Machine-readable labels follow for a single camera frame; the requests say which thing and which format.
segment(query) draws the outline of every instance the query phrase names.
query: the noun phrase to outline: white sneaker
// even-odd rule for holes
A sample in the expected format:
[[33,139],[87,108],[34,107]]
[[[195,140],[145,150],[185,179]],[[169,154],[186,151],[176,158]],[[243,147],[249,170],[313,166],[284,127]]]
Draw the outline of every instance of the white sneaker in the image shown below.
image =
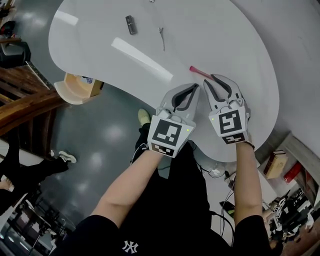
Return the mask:
[[63,161],[65,161],[65,162],[71,162],[73,164],[75,164],[77,162],[77,159],[73,155],[68,154],[64,151],[59,152],[59,157],[62,158]]
[[151,118],[150,118],[149,113],[143,108],[139,109],[138,119],[139,119],[141,126],[143,126],[144,124],[151,123]]

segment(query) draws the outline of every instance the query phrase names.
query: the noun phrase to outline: black and white square marker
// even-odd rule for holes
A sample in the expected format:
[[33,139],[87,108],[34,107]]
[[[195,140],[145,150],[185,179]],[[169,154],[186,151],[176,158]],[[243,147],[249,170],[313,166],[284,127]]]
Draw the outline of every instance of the black and white square marker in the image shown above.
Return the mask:
[[220,132],[226,134],[242,129],[240,114],[238,110],[219,115]]
[[158,142],[176,146],[182,126],[176,123],[160,120],[152,139]]
[[222,137],[222,139],[224,140],[224,142],[226,144],[244,142],[246,140],[243,133],[229,135],[229,136],[226,136],[226,137]]
[[167,148],[165,146],[157,145],[154,143],[151,143],[151,147],[153,151],[159,152],[161,154],[167,155],[169,157],[172,157],[174,155],[174,150],[171,148]]

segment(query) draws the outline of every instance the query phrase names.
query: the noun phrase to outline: hand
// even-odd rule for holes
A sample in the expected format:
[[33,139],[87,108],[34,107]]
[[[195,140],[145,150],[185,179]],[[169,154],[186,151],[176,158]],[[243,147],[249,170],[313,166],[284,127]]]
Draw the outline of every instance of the hand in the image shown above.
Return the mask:
[[0,190],[8,190],[12,186],[12,182],[7,178],[6,180],[3,180],[0,182]]

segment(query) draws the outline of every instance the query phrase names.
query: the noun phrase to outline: wrist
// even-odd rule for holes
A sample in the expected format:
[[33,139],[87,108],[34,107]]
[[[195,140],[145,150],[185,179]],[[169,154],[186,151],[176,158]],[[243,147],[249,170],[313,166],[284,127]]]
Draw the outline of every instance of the wrist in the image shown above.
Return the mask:
[[161,160],[164,155],[161,154],[161,153],[158,153],[158,152],[155,152],[155,151],[152,151],[152,150],[146,150],[145,152],[143,152],[144,154],[148,155],[148,157],[151,157],[153,159],[159,159]]
[[249,141],[242,141],[236,144],[236,149],[251,149],[255,151],[255,146]]

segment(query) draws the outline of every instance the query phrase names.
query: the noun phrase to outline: curved white tabletop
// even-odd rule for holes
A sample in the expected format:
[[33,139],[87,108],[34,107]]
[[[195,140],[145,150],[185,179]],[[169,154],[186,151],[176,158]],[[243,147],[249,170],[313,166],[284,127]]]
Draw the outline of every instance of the curved white tabletop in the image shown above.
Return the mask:
[[[129,34],[129,15],[135,35]],[[235,161],[235,145],[225,145],[215,133],[204,77],[191,73],[190,66],[239,85],[251,109],[249,132],[256,148],[276,123],[279,91],[269,54],[228,0],[64,0],[51,24],[49,50],[63,71],[118,87],[154,108],[168,90],[198,83],[197,127],[190,139],[217,161]]]

